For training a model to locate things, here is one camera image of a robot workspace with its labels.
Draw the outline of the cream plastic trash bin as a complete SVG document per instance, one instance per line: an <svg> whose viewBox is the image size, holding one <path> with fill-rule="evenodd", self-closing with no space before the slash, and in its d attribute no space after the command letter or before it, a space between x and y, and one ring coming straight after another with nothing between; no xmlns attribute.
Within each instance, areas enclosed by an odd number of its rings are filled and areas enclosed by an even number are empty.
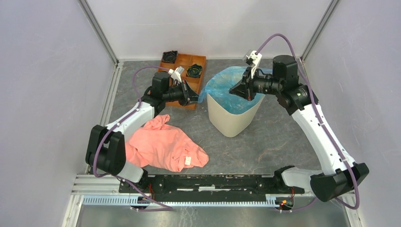
<svg viewBox="0 0 401 227"><path fill-rule="evenodd" d="M202 89L198 102L207 101L210 122L226 137L235 137L252 122L265 95L248 101L229 93L246 67L231 66L215 74Z"/></svg>

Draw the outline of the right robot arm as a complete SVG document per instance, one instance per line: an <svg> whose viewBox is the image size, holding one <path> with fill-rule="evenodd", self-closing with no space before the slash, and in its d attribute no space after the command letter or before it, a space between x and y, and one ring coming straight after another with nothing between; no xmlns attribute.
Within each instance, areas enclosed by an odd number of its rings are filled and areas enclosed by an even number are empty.
<svg viewBox="0 0 401 227"><path fill-rule="evenodd" d="M290 55L274 57L272 73L268 74L259 68L261 58L255 52L245 55L247 68L229 93L247 101L257 94L274 95L300 126L321 165L319 171L295 166L280 168L274 173L274 189L285 193L291 187L302 188L324 202L356 191L369 169L365 163L357 163L334 135L318 98L307 84L300 83L296 59Z"/></svg>

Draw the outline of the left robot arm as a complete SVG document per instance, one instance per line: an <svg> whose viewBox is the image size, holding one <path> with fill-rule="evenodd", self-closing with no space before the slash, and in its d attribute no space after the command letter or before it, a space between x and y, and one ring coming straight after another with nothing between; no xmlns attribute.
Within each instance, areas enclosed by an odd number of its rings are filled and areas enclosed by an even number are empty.
<svg viewBox="0 0 401 227"><path fill-rule="evenodd" d="M85 162L92 167L95 177L112 175L130 181L136 192L148 188L144 169L130 163L125 142L142 125L155 118L168 102L181 106L198 102L199 95L186 80L173 82L173 71L154 74L152 84L135 106L119 119L106 126L95 125L89 136Z"/></svg>

